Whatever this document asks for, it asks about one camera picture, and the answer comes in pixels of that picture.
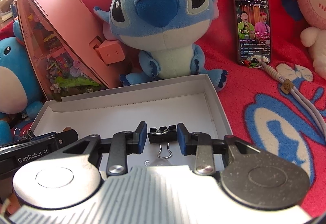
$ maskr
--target smartphone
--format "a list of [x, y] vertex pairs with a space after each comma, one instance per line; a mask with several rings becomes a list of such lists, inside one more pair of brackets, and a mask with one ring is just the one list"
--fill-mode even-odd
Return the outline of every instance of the smartphone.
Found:
[[234, 0], [234, 7], [238, 63], [269, 63], [272, 39], [268, 0]]

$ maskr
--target man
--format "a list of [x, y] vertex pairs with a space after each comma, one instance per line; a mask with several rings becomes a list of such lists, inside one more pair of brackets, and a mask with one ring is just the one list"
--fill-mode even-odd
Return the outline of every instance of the man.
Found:
[[260, 13], [260, 22], [257, 22], [255, 24], [255, 31], [256, 31], [256, 37], [257, 40], [260, 42], [269, 40], [270, 38], [270, 27], [266, 23], [267, 21], [267, 14], [265, 12]]
[[238, 23], [239, 39], [254, 39], [255, 28], [248, 22], [248, 14], [246, 11], [242, 11], [240, 14], [242, 22]]

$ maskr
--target transparent window panel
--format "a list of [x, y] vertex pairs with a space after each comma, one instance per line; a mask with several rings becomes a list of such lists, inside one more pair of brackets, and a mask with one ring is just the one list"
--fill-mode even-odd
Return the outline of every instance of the transparent window panel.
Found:
[[35, 5], [30, 0], [21, 1], [20, 19], [27, 52], [46, 98], [61, 101], [64, 96], [106, 89], [51, 25], [40, 22]]

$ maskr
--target pink storage box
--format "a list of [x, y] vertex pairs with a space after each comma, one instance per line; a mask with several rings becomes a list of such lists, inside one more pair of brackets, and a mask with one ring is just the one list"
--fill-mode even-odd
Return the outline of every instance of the pink storage box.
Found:
[[[48, 100], [119, 87], [119, 74], [130, 72], [128, 59], [114, 56], [116, 49], [103, 43], [101, 24], [81, 0], [17, 0], [17, 10], [27, 52]], [[112, 52], [109, 65], [101, 56], [103, 46], [106, 55]]]

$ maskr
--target blue plush toy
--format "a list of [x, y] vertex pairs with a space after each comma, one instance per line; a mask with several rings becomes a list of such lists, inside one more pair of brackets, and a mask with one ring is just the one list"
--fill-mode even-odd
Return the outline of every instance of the blue plush toy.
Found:
[[[23, 41], [18, 21], [14, 22], [14, 33]], [[42, 91], [26, 49], [16, 37], [0, 41], [0, 118], [21, 112], [35, 118], [43, 106]], [[0, 145], [11, 141], [9, 124], [0, 121]]]
[[205, 55], [194, 44], [218, 17], [217, 0], [113, 0], [110, 12], [94, 8], [108, 40], [140, 49], [142, 73], [121, 76], [123, 85], [208, 74], [220, 91], [226, 70], [204, 68]]

